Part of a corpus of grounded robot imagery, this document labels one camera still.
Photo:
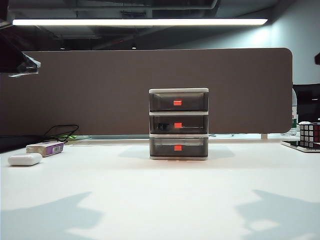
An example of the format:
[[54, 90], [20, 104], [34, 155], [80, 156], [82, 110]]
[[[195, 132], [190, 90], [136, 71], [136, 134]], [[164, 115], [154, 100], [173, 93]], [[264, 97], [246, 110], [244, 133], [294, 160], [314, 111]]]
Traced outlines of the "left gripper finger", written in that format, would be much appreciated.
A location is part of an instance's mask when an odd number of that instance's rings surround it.
[[22, 76], [29, 76], [29, 75], [38, 75], [38, 72], [26, 72], [26, 73], [11, 73], [8, 74], [8, 77], [10, 78], [18, 78], [18, 77], [22, 77]]
[[0, 29], [0, 72], [38, 73], [41, 63], [22, 52], [9, 27]]

